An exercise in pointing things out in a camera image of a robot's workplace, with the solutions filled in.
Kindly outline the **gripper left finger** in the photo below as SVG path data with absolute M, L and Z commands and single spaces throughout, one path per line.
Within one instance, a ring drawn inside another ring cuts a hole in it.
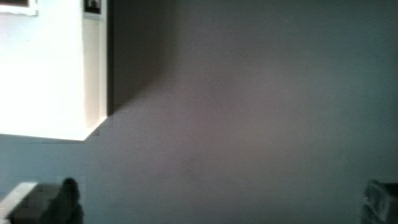
M 85 224 L 78 182 L 21 182 L 0 200 L 0 224 Z

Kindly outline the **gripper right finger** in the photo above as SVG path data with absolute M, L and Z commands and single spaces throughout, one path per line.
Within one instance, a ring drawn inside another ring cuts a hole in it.
M 398 224 L 398 183 L 368 182 L 361 224 Z

